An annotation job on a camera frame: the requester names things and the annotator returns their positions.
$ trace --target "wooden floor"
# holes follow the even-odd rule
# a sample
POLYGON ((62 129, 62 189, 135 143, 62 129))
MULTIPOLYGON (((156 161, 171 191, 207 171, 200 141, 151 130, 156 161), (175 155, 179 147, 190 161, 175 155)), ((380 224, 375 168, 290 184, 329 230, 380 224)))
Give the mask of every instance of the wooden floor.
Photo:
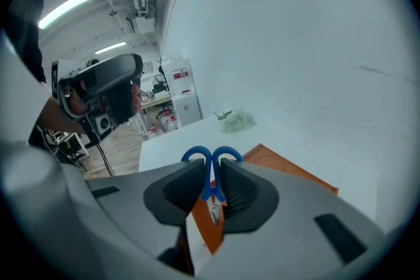
MULTIPOLYGON (((131 174, 138 171, 138 161, 143 141, 147 137, 132 130, 130 125, 120 125, 100 143, 115 175, 131 174)), ((88 149, 90 157, 82 157, 81 162, 87 169, 81 169, 85 179, 109 177, 102 156, 96 147, 88 149)))

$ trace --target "black cable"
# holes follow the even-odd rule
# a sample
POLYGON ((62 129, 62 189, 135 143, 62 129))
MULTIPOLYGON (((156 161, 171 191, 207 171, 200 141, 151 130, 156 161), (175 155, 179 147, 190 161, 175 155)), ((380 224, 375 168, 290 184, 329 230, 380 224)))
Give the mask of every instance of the black cable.
POLYGON ((103 154, 101 151, 99 151, 99 153, 100 153, 100 154, 101 154, 101 156, 102 156, 102 160, 104 160, 104 163, 105 163, 105 168, 106 168, 106 170, 108 171, 108 174, 109 174, 110 176, 113 176, 112 171, 110 170, 110 166, 108 166, 108 162, 107 162, 107 160, 106 160, 106 158, 105 158, 104 154, 103 154))
POLYGON ((98 148, 98 151, 100 155, 102 156, 102 160, 104 160, 105 168, 108 171, 108 174, 112 176, 112 172, 110 170, 110 166, 108 165, 108 160, 105 157, 105 153, 102 151, 102 148, 100 146, 96 145, 96 147, 98 148))
POLYGON ((108 174, 110 176, 115 176, 115 174, 114 174, 114 172, 111 168, 111 164, 108 161, 108 159, 106 158, 104 150, 102 149, 102 147, 100 147, 99 145, 96 145, 96 148, 98 148, 98 151, 99 151, 100 155, 102 156, 102 160, 104 160, 104 164, 105 164, 106 170, 108 171, 108 174))
POLYGON ((83 166, 82 162, 79 159, 76 159, 76 162, 80 165, 81 168, 83 168, 87 172, 87 169, 85 168, 85 166, 83 166))
POLYGON ((113 170, 112 170, 112 168, 111 168, 111 164, 110 164, 110 162, 109 162, 108 158, 105 156, 105 152, 104 152, 104 150, 102 149, 102 147, 100 147, 100 145, 98 145, 98 146, 99 146, 99 148, 100 148, 101 152, 104 154, 104 157, 105 157, 106 163, 108 164, 108 167, 109 167, 109 168, 110 168, 110 170, 112 171, 112 175, 113 175, 113 176, 115 176, 114 171, 113 171, 113 170))

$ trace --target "fluorescent light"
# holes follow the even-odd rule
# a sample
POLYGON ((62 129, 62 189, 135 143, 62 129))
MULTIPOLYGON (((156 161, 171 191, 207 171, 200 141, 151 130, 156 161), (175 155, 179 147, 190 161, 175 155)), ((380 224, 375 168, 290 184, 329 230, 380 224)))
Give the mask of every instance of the fluorescent light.
POLYGON ((98 50, 97 52, 94 52, 94 53, 95 53, 95 54, 100 54, 101 52, 107 52, 108 50, 111 50, 111 49, 114 49, 114 48, 118 48, 118 47, 121 47, 121 46, 125 46, 125 42, 120 42, 120 43, 117 43, 117 44, 115 44, 115 45, 112 45, 112 46, 109 46, 109 47, 103 48, 103 49, 101 49, 101 50, 98 50))
POLYGON ((71 10, 73 7, 76 7, 86 0, 67 0, 64 4, 61 4, 52 12, 48 13, 38 24, 38 27, 44 29, 47 27, 51 22, 62 16, 67 11, 71 10))

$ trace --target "desk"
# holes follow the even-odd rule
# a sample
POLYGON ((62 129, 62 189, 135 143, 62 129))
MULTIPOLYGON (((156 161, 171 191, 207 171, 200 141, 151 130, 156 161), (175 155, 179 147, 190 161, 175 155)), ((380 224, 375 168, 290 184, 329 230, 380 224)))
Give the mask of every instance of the desk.
MULTIPOLYGON (((219 131, 216 117, 202 119, 169 132, 165 136, 143 142, 138 171, 143 172, 179 162, 182 155, 196 145, 205 146, 212 152, 219 146, 231 146, 243 155, 258 144, 265 145, 309 173, 339 188, 338 197, 374 220, 377 183, 372 177, 361 175, 328 155, 315 152, 290 140, 284 134, 262 127, 254 126, 231 134, 222 133, 219 131)), ((193 159, 198 157, 202 155, 192 156, 193 159)), ((203 240, 191 215, 187 217, 186 226, 192 260, 195 268, 199 270, 211 255, 203 250, 203 240)))
POLYGON ((146 110, 148 108, 151 108, 152 106, 162 104, 162 103, 168 102, 170 100, 171 100, 171 96, 169 95, 168 92, 165 92, 165 94, 159 95, 159 96, 157 96, 155 98, 152 98, 152 99, 148 99, 146 103, 142 103, 141 109, 146 110))
POLYGON ((144 120, 143 117, 143 113, 144 111, 146 111, 148 108, 151 108, 153 106, 156 106, 158 104, 162 104, 165 102, 168 102, 171 100, 171 95, 169 94, 169 92, 165 91, 165 92, 159 92, 158 94, 155 95, 154 98, 152 99, 148 99, 147 102, 141 104, 141 110, 140 113, 138 114, 139 118, 138 118, 138 122, 142 125, 142 128, 146 131, 146 136, 148 137, 148 132, 147 132, 147 127, 146 127, 146 122, 144 120))
POLYGON ((90 157, 91 155, 89 154, 89 152, 86 150, 85 145, 83 145, 83 142, 80 140, 79 135, 75 132, 69 133, 65 136, 63 136, 62 138, 60 138, 59 140, 57 140, 56 144, 59 145, 61 142, 67 142, 68 140, 70 140, 71 138, 75 137, 77 142, 79 143, 80 147, 81 147, 81 151, 86 154, 88 157, 90 157))

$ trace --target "green plant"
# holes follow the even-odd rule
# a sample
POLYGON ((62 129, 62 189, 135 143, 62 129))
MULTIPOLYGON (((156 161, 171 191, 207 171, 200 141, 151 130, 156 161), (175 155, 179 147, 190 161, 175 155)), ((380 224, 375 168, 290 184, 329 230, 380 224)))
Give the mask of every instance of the green plant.
POLYGON ((217 117, 217 120, 223 120, 223 119, 226 119, 228 117, 228 115, 230 115, 232 112, 233 112, 233 110, 230 110, 226 113, 223 113, 222 115, 217 115, 214 112, 213 112, 213 114, 217 117))

